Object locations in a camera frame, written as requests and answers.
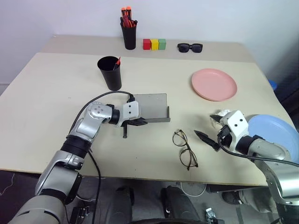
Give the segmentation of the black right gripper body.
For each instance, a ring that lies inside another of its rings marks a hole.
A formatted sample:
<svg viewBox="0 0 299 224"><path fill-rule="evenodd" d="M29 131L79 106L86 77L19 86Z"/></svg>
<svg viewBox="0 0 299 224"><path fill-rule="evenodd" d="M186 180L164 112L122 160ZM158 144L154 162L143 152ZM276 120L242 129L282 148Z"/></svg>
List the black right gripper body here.
<svg viewBox="0 0 299 224"><path fill-rule="evenodd" d="M217 137L219 145L230 147L232 136L230 134L230 128L228 126L223 126L222 129L218 132Z"/></svg>

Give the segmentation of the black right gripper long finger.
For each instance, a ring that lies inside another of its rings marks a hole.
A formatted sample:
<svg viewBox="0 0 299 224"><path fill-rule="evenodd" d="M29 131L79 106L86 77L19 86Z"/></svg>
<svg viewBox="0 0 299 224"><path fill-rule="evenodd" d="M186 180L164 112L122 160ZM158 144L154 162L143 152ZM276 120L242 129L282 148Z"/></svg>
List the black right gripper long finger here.
<svg viewBox="0 0 299 224"><path fill-rule="evenodd" d="M216 152L219 151L220 146L217 142L215 142L214 140L212 140L211 138L208 137L207 134L194 130L195 134L206 144L208 144L209 146L211 146Z"/></svg>

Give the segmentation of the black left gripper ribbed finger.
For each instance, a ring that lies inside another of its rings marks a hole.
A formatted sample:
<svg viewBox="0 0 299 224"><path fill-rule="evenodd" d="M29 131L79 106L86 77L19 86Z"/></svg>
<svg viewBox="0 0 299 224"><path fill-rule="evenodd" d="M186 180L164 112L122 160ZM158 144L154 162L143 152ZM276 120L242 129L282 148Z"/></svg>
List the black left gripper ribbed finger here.
<svg viewBox="0 0 299 224"><path fill-rule="evenodd" d="M133 120L128 120L128 125L131 126L143 126L146 125L148 122L146 121L146 119L140 117L138 119L133 119Z"/></svg>

